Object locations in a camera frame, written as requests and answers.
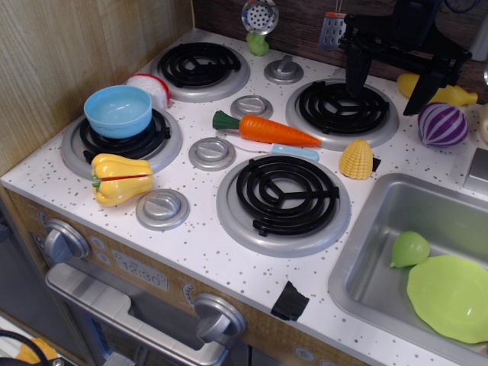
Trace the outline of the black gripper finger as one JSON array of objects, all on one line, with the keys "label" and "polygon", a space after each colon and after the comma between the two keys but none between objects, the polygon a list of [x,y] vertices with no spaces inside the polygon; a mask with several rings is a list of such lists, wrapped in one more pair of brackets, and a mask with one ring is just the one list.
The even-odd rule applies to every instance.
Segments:
[{"label": "black gripper finger", "polygon": [[358,97],[368,77],[372,58],[370,53],[356,40],[346,47],[346,77],[345,84],[348,92]]},{"label": "black gripper finger", "polygon": [[403,69],[419,75],[404,109],[404,116],[418,114],[435,96],[439,88],[456,85],[460,69],[449,63],[404,63]]}]

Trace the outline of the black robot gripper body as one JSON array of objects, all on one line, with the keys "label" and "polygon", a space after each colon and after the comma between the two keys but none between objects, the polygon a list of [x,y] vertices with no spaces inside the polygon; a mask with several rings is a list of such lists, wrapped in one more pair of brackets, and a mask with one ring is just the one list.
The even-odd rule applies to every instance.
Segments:
[{"label": "black robot gripper body", "polygon": [[389,15],[348,14],[339,47],[356,40],[372,61],[403,69],[404,63],[445,62],[461,69],[472,54],[445,36],[435,19],[440,1],[397,1]]}]

